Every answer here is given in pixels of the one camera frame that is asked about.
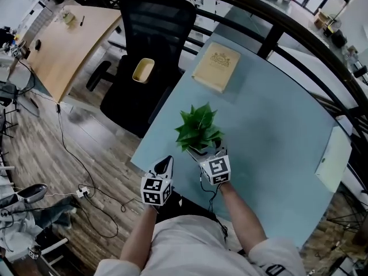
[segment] chair backrest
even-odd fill
[[[196,20],[186,0],[121,0],[128,56],[150,56],[178,65],[186,38]]]

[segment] computer mouse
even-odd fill
[[[35,50],[40,50],[41,48],[41,40],[36,40],[36,45],[34,46]]]

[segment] white cube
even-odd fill
[[[230,180],[229,156],[206,160],[200,163],[202,173],[211,185],[224,183]]]
[[[173,180],[142,177],[140,193],[142,202],[149,205],[164,205],[171,195]]]

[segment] light blue table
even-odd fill
[[[241,53],[223,94],[191,78],[211,41]],[[200,187],[200,170],[175,140],[179,112],[210,102],[214,123],[225,133],[231,182],[259,217],[268,237],[286,236],[301,247],[331,198],[315,176],[335,121],[301,86],[269,62],[213,34],[162,107],[132,162],[147,171],[157,159],[174,157],[175,191],[208,208],[211,194]],[[211,186],[204,179],[204,188]],[[221,195],[214,212],[229,220]]]

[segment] table surface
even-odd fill
[[[191,78],[211,41],[241,53],[223,94]],[[301,247],[331,198],[315,171],[335,120],[299,84],[242,46],[212,34],[162,107],[132,162],[147,171],[157,159],[174,157],[175,191],[208,208],[211,194],[200,186],[200,169],[181,152],[174,128],[181,110],[209,102],[214,124],[225,133],[231,182],[258,215],[269,237],[286,236]],[[214,189],[204,179],[205,189]],[[214,212],[229,220],[221,195]]]
[[[56,102],[61,101],[86,60],[121,18],[120,11],[114,9],[89,6],[65,6],[65,9],[75,15],[72,25],[67,26],[56,16],[40,37],[40,50],[31,50],[28,57],[30,66]]]

